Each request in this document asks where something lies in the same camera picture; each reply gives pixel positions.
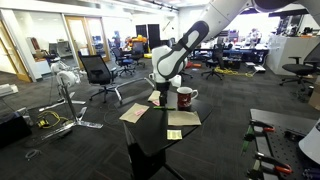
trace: mug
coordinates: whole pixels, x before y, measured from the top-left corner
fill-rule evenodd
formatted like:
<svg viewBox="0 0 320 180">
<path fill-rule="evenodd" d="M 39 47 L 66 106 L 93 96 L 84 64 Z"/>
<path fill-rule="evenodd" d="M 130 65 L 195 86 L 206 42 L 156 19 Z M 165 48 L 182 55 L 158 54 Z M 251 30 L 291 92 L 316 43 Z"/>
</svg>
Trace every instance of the mug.
<svg viewBox="0 0 320 180">
<path fill-rule="evenodd" d="M 191 100 L 198 96 L 198 90 L 192 90 L 189 87 L 180 87 L 178 91 L 178 109 L 190 110 Z"/>
</svg>

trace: ceiling light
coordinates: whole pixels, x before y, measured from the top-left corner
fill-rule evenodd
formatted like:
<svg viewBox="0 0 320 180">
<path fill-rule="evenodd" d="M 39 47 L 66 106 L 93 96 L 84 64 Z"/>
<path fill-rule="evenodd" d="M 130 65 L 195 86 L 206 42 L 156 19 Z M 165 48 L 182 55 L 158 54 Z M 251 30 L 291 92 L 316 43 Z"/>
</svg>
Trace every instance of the ceiling light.
<svg viewBox="0 0 320 180">
<path fill-rule="evenodd" d="M 174 0 L 174 1 L 170 1 L 169 3 L 170 4 L 178 4 L 178 3 L 181 3 L 181 1 L 180 0 Z"/>
</svg>

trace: black table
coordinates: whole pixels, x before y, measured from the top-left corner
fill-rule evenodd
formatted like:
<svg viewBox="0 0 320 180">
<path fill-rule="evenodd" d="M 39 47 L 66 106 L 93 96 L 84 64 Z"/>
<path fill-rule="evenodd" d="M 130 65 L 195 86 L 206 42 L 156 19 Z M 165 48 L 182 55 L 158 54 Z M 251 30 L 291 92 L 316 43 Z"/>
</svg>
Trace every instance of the black table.
<svg viewBox="0 0 320 180">
<path fill-rule="evenodd" d="M 199 126 L 168 126 L 167 112 L 153 109 L 154 105 L 147 101 L 151 93 L 152 90 L 147 90 L 137 96 L 124 99 L 122 103 L 115 104 L 121 113 L 125 113 L 134 103 L 150 107 L 135 124 L 124 121 L 133 175 L 139 180 L 149 179 L 164 166 L 177 178 L 183 179 L 166 164 L 165 150 L 179 142 L 167 140 L 167 130 L 181 130 L 185 138 Z M 169 91 L 167 99 L 167 107 L 177 108 L 176 93 Z M 212 105 L 208 103 L 192 100 L 191 111 L 197 111 L 202 123 L 208 118 L 212 108 Z"/>
<path fill-rule="evenodd" d="M 302 134 L 307 134 L 317 122 L 316 120 L 301 118 L 297 116 L 289 116 L 279 113 L 273 113 L 268 111 L 262 111 L 258 109 L 250 109 L 251 118 L 253 120 L 261 121 L 270 125 L 277 125 L 281 127 L 285 127 L 287 129 L 300 132 Z M 262 132 L 262 128 L 254 127 L 255 132 Z M 261 152 L 265 155 L 271 156 L 271 148 L 269 147 L 269 143 L 265 136 L 257 136 L 256 137 L 256 146 L 258 152 Z M 274 168 L 272 164 L 261 162 L 261 165 Z M 263 177 L 265 180 L 279 180 L 278 176 L 263 173 Z"/>
</svg>

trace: door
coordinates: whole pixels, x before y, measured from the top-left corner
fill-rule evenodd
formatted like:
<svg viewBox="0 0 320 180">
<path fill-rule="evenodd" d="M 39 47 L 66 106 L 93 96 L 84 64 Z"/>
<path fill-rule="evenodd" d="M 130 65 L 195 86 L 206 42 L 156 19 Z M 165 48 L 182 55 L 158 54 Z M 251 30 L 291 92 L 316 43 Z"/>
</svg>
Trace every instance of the door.
<svg viewBox="0 0 320 180">
<path fill-rule="evenodd" d="M 81 69 L 79 55 L 100 54 L 105 62 L 109 61 L 101 18 L 66 16 L 66 21 Z"/>
<path fill-rule="evenodd" d="M 148 24 L 147 27 L 148 27 L 148 35 L 149 35 L 148 38 L 149 38 L 150 49 L 161 46 L 159 24 Z"/>
<path fill-rule="evenodd" d="M 106 62 L 109 60 L 107 39 L 102 28 L 101 18 L 86 18 L 90 44 L 94 54 L 100 54 Z"/>
<path fill-rule="evenodd" d="M 2 21 L 0 21 L 0 58 L 3 71 L 16 74 L 20 80 L 32 82 Z"/>
</svg>

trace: mug handle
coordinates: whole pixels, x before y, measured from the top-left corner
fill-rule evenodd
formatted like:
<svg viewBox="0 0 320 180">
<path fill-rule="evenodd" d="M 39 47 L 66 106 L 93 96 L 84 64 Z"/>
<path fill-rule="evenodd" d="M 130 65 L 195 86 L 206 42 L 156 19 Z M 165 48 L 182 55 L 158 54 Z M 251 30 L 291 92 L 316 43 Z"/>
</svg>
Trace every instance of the mug handle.
<svg viewBox="0 0 320 180">
<path fill-rule="evenodd" d="M 196 97 L 198 97 L 199 93 L 198 93 L 198 90 L 192 90 L 192 93 L 191 93 L 191 96 L 195 93 L 195 95 L 191 98 L 191 99 L 194 99 Z"/>
</svg>

